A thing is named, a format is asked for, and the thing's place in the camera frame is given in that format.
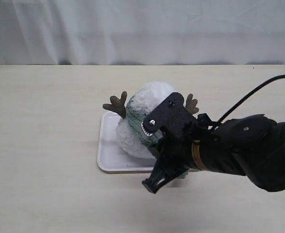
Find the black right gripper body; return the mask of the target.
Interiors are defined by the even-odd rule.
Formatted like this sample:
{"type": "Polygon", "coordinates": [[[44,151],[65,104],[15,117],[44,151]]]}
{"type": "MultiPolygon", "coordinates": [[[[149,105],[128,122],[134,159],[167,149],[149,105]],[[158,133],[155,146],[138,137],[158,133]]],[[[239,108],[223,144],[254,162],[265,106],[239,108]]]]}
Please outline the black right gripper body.
{"type": "Polygon", "coordinates": [[[155,180],[174,180],[189,170],[211,170],[210,159],[204,159],[202,149],[212,148],[212,133],[220,124],[207,114],[195,118],[191,114],[169,116],[158,129],[163,133],[157,147],[154,166],[155,180]]]}

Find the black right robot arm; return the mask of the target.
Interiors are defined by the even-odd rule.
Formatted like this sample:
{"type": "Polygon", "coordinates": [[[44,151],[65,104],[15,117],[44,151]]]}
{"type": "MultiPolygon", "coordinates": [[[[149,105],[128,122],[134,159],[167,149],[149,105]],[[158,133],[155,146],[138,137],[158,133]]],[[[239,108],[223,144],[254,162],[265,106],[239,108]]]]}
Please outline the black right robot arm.
{"type": "Polygon", "coordinates": [[[190,169],[245,176],[268,192],[285,190],[285,122],[264,115],[228,120],[197,138],[164,137],[158,151],[142,182],[151,193],[190,169]]]}

